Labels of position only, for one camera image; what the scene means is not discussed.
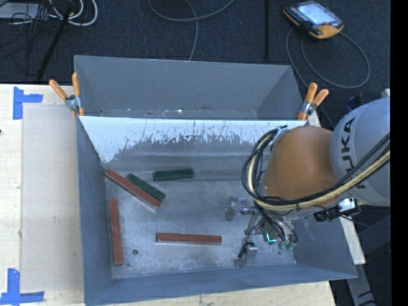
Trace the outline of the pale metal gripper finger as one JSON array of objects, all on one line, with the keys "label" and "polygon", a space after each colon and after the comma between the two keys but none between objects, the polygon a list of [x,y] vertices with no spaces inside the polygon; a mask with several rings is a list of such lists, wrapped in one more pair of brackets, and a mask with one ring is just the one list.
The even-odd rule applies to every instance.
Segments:
[{"label": "pale metal gripper finger", "polygon": [[254,215],[254,205],[247,197],[229,197],[229,204],[224,211],[224,218],[232,221],[237,215]]},{"label": "pale metal gripper finger", "polygon": [[252,267],[254,266],[257,253],[258,247],[254,240],[246,238],[233,262],[238,268]]}]

